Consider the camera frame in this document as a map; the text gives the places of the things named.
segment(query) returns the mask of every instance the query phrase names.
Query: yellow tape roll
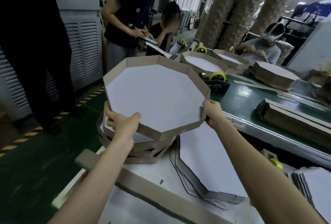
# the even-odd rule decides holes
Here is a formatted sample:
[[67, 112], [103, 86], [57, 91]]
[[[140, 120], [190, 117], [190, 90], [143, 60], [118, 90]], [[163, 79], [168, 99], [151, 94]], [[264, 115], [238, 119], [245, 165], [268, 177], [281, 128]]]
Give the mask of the yellow tape roll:
[[213, 72], [212, 74], [210, 74], [209, 76], [209, 80], [211, 80], [214, 76], [217, 76], [217, 75], [221, 75], [223, 78], [224, 78], [224, 82], [226, 81], [226, 77], [224, 75], [223, 72], [220, 72], [220, 71], [216, 71], [216, 72]]
[[199, 46], [195, 51], [198, 51], [200, 49], [203, 49], [205, 51], [205, 53], [207, 54], [207, 48], [204, 46]]
[[280, 163], [278, 160], [275, 160], [275, 159], [269, 159], [270, 160], [270, 162], [272, 163], [272, 164], [274, 164], [278, 169], [280, 169], [281, 171], [283, 171], [283, 165], [282, 165], [282, 163]]

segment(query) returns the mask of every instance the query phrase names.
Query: worker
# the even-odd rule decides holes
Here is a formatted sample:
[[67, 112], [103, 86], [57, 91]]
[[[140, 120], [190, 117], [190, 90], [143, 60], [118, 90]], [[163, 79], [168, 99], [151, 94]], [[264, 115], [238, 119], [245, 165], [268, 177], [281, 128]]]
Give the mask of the worker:
[[[202, 105], [208, 125], [216, 131], [264, 223], [325, 224], [282, 171], [234, 128], [222, 113], [218, 102], [205, 100]], [[133, 148], [132, 136], [141, 118], [138, 112], [129, 118], [112, 112], [109, 105], [105, 105], [105, 115], [112, 120], [111, 127], [115, 130], [113, 140], [80, 187], [58, 210], [49, 224], [98, 222], [123, 163]]]
[[108, 21], [107, 71], [126, 57], [136, 56], [139, 38], [154, 39], [146, 25], [154, 0], [108, 0], [102, 16]]
[[[0, 0], [0, 6], [1, 49], [15, 70], [36, 120], [45, 132], [59, 133], [60, 126], [53, 120], [56, 111], [46, 90], [46, 70], [53, 78], [63, 109], [74, 116], [83, 113], [73, 96], [72, 50], [56, 0]], [[13, 85], [13, 70], [8, 68], [7, 74], [8, 84]], [[10, 96], [16, 96], [21, 89], [15, 86], [17, 90], [11, 87]], [[21, 98], [13, 105], [20, 108], [24, 106], [22, 101]]]
[[251, 63], [256, 61], [265, 61], [276, 64], [281, 50], [276, 45], [279, 38], [283, 36], [285, 27], [281, 23], [271, 24], [260, 38], [248, 40], [234, 48], [234, 52], [242, 55]]
[[[180, 7], [176, 2], [169, 2], [165, 5], [162, 13], [162, 21], [153, 25], [149, 32], [155, 38], [154, 40], [158, 42], [158, 47], [166, 51], [169, 36], [172, 37], [174, 33], [177, 32], [180, 25]], [[179, 40], [180, 44], [186, 44], [183, 39]], [[154, 50], [152, 47], [147, 46], [146, 56], [159, 55], [159, 52]]]

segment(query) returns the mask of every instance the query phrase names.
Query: stack of cardboard trays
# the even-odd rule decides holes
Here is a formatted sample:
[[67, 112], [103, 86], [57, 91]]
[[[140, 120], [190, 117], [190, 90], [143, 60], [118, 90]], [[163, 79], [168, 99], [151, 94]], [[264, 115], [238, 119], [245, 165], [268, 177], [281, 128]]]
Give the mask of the stack of cardboard trays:
[[[177, 135], [199, 127], [205, 120], [201, 104], [209, 99], [210, 89], [185, 64], [163, 56], [131, 57], [103, 80], [112, 111], [127, 117], [141, 113], [127, 164], [155, 163]], [[109, 120], [102, 114], [97, 122], [105, 147], [114, 137]]]
[[331, 173], [321, 167], [302, 167], [287, 176], [326, 223], [331, 223]]
[[179, 58], [182, 63], [192, 67], [198, 74], [205, 73], [210, 75], [213, 72], [226, 74], [230, 70], [220, 59], [216, 59], [205, 53], [187, 51], [182, 53]]
[[226, 50], [213, 50], [212, 57], [221, 60], [230, 68], [229, 73], [241, 75], [250, 67], [250, 62], [243, 57]]
[[315, 97], [325, 105], [331, 106], [331, 75], [326, 79], [322, 88], [315, 92]]
[[289, 92], [296, 81], [300, 80], [294, 73], [266, 62], [256, 62], [251, 72], [266, 85], [285, 92]]
[[170, 160], [190, 195], [225, 210], [247, 197], [221, 141], [206, 122], [176, 138]]
[[261, 118], [331, 150], [331, 124], [290, 106], [265, 99], [257, 106]]

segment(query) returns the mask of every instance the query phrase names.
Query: green floor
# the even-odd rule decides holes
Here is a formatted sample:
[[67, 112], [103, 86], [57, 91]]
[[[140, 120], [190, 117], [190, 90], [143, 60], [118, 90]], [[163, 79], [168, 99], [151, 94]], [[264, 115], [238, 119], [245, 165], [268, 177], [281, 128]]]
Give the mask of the green floor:
[[80, 170], [77, 155], [101, 147], [96, 122], [105, 101], [102, 92], [81, 106], [85, 117], [59, 120], [60, 135], [40, 132], [0, 158], [0, 223], [46, 223], [52, 217], [51, 202]]

